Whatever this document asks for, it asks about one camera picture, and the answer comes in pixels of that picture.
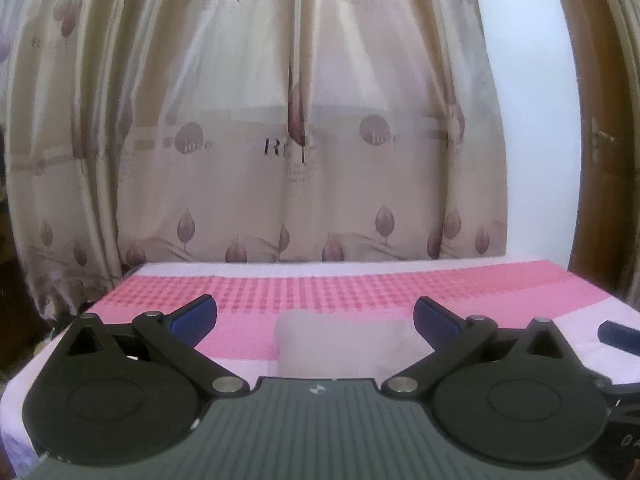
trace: round black disc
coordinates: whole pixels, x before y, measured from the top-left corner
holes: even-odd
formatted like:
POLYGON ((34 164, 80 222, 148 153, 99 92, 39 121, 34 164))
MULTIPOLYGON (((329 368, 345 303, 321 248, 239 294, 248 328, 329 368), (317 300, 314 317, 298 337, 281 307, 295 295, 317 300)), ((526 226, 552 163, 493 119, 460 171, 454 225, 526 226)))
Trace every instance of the round black disc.
POLYGON ((607 409, 597 389, 538 356, 462 368, 433 396, 441 427, 481 456, 519 465, 563 462, 600 436, 607 409))
POLYGON ((59 362, 40 376, 25 405, 34 444, 83 465, 134 462, 183 438, 198 397, 178 372, 100 353, 59 362))

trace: bed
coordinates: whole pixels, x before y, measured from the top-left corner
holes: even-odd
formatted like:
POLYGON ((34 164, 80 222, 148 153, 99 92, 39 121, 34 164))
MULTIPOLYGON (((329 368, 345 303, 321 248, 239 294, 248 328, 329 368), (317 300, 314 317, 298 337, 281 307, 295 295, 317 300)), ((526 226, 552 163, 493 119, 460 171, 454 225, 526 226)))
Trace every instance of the bed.
MULTIPOLYGON (((170 312, 209 293, 218 304, 215 329, 197 349, 244 377, 275 375, 273 329, 291 308, 350 319, 404 319, 420 295, 460 316, 485 314, 501 326, 524 327, 551 317, 583 364, 614 383, 640 381, 640 358, 602 345, 596 330, 612 319, 640 328, 640 313, 548 260, 475 260, 334 264, 148 264, 100 300, 104 322, 129 322, 145 310, 170 312)), ((49 344, 0 399, 0 431, 18 475, 37 455, 22 422, 22 404, 55 347, 49 344)))

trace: wall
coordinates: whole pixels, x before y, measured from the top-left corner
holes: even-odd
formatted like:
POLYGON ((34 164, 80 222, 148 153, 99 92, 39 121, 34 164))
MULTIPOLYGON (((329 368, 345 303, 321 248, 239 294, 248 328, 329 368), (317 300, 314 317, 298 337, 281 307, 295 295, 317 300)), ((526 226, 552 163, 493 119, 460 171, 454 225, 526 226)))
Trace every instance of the wall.
POLYGON ((509 256, 567 267, 580 186, 580 103, 560 0, 479 0, 507 150, 509 256))

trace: metal screw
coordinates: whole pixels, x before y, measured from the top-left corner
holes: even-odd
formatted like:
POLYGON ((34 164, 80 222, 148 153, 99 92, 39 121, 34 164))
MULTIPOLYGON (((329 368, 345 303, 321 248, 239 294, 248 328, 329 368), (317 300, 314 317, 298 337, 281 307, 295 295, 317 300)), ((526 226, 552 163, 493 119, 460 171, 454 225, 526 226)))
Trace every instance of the metal screw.
POLYGON ((397 394, 410 394, 418 389, 418 381, 411 377, 392 377, 386 385, 397 394))
POLYGON ((211 386, 220 394, 235 394, 242 390, 244 381, 239 377, 218 377, 211 386))

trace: checkered pattern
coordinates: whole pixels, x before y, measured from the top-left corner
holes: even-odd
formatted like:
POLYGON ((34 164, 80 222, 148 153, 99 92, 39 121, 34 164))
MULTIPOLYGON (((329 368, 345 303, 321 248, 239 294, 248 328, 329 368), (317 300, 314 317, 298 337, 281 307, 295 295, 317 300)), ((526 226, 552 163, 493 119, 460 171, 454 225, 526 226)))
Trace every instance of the checkered pattern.
POLYGON ((534 316, 558 317, 608 297, 546 261, 468 269, 306 278, 133 276, 94 307, 104 322, 130 322, 145 310, 168 313, 201 294, 218 304, 216 328, 198 345, 211 358, 277 359, 273 330, 290 308, 362 320, 412 316, 430 296, 459 316, 485 314, 523 327, 534 316))

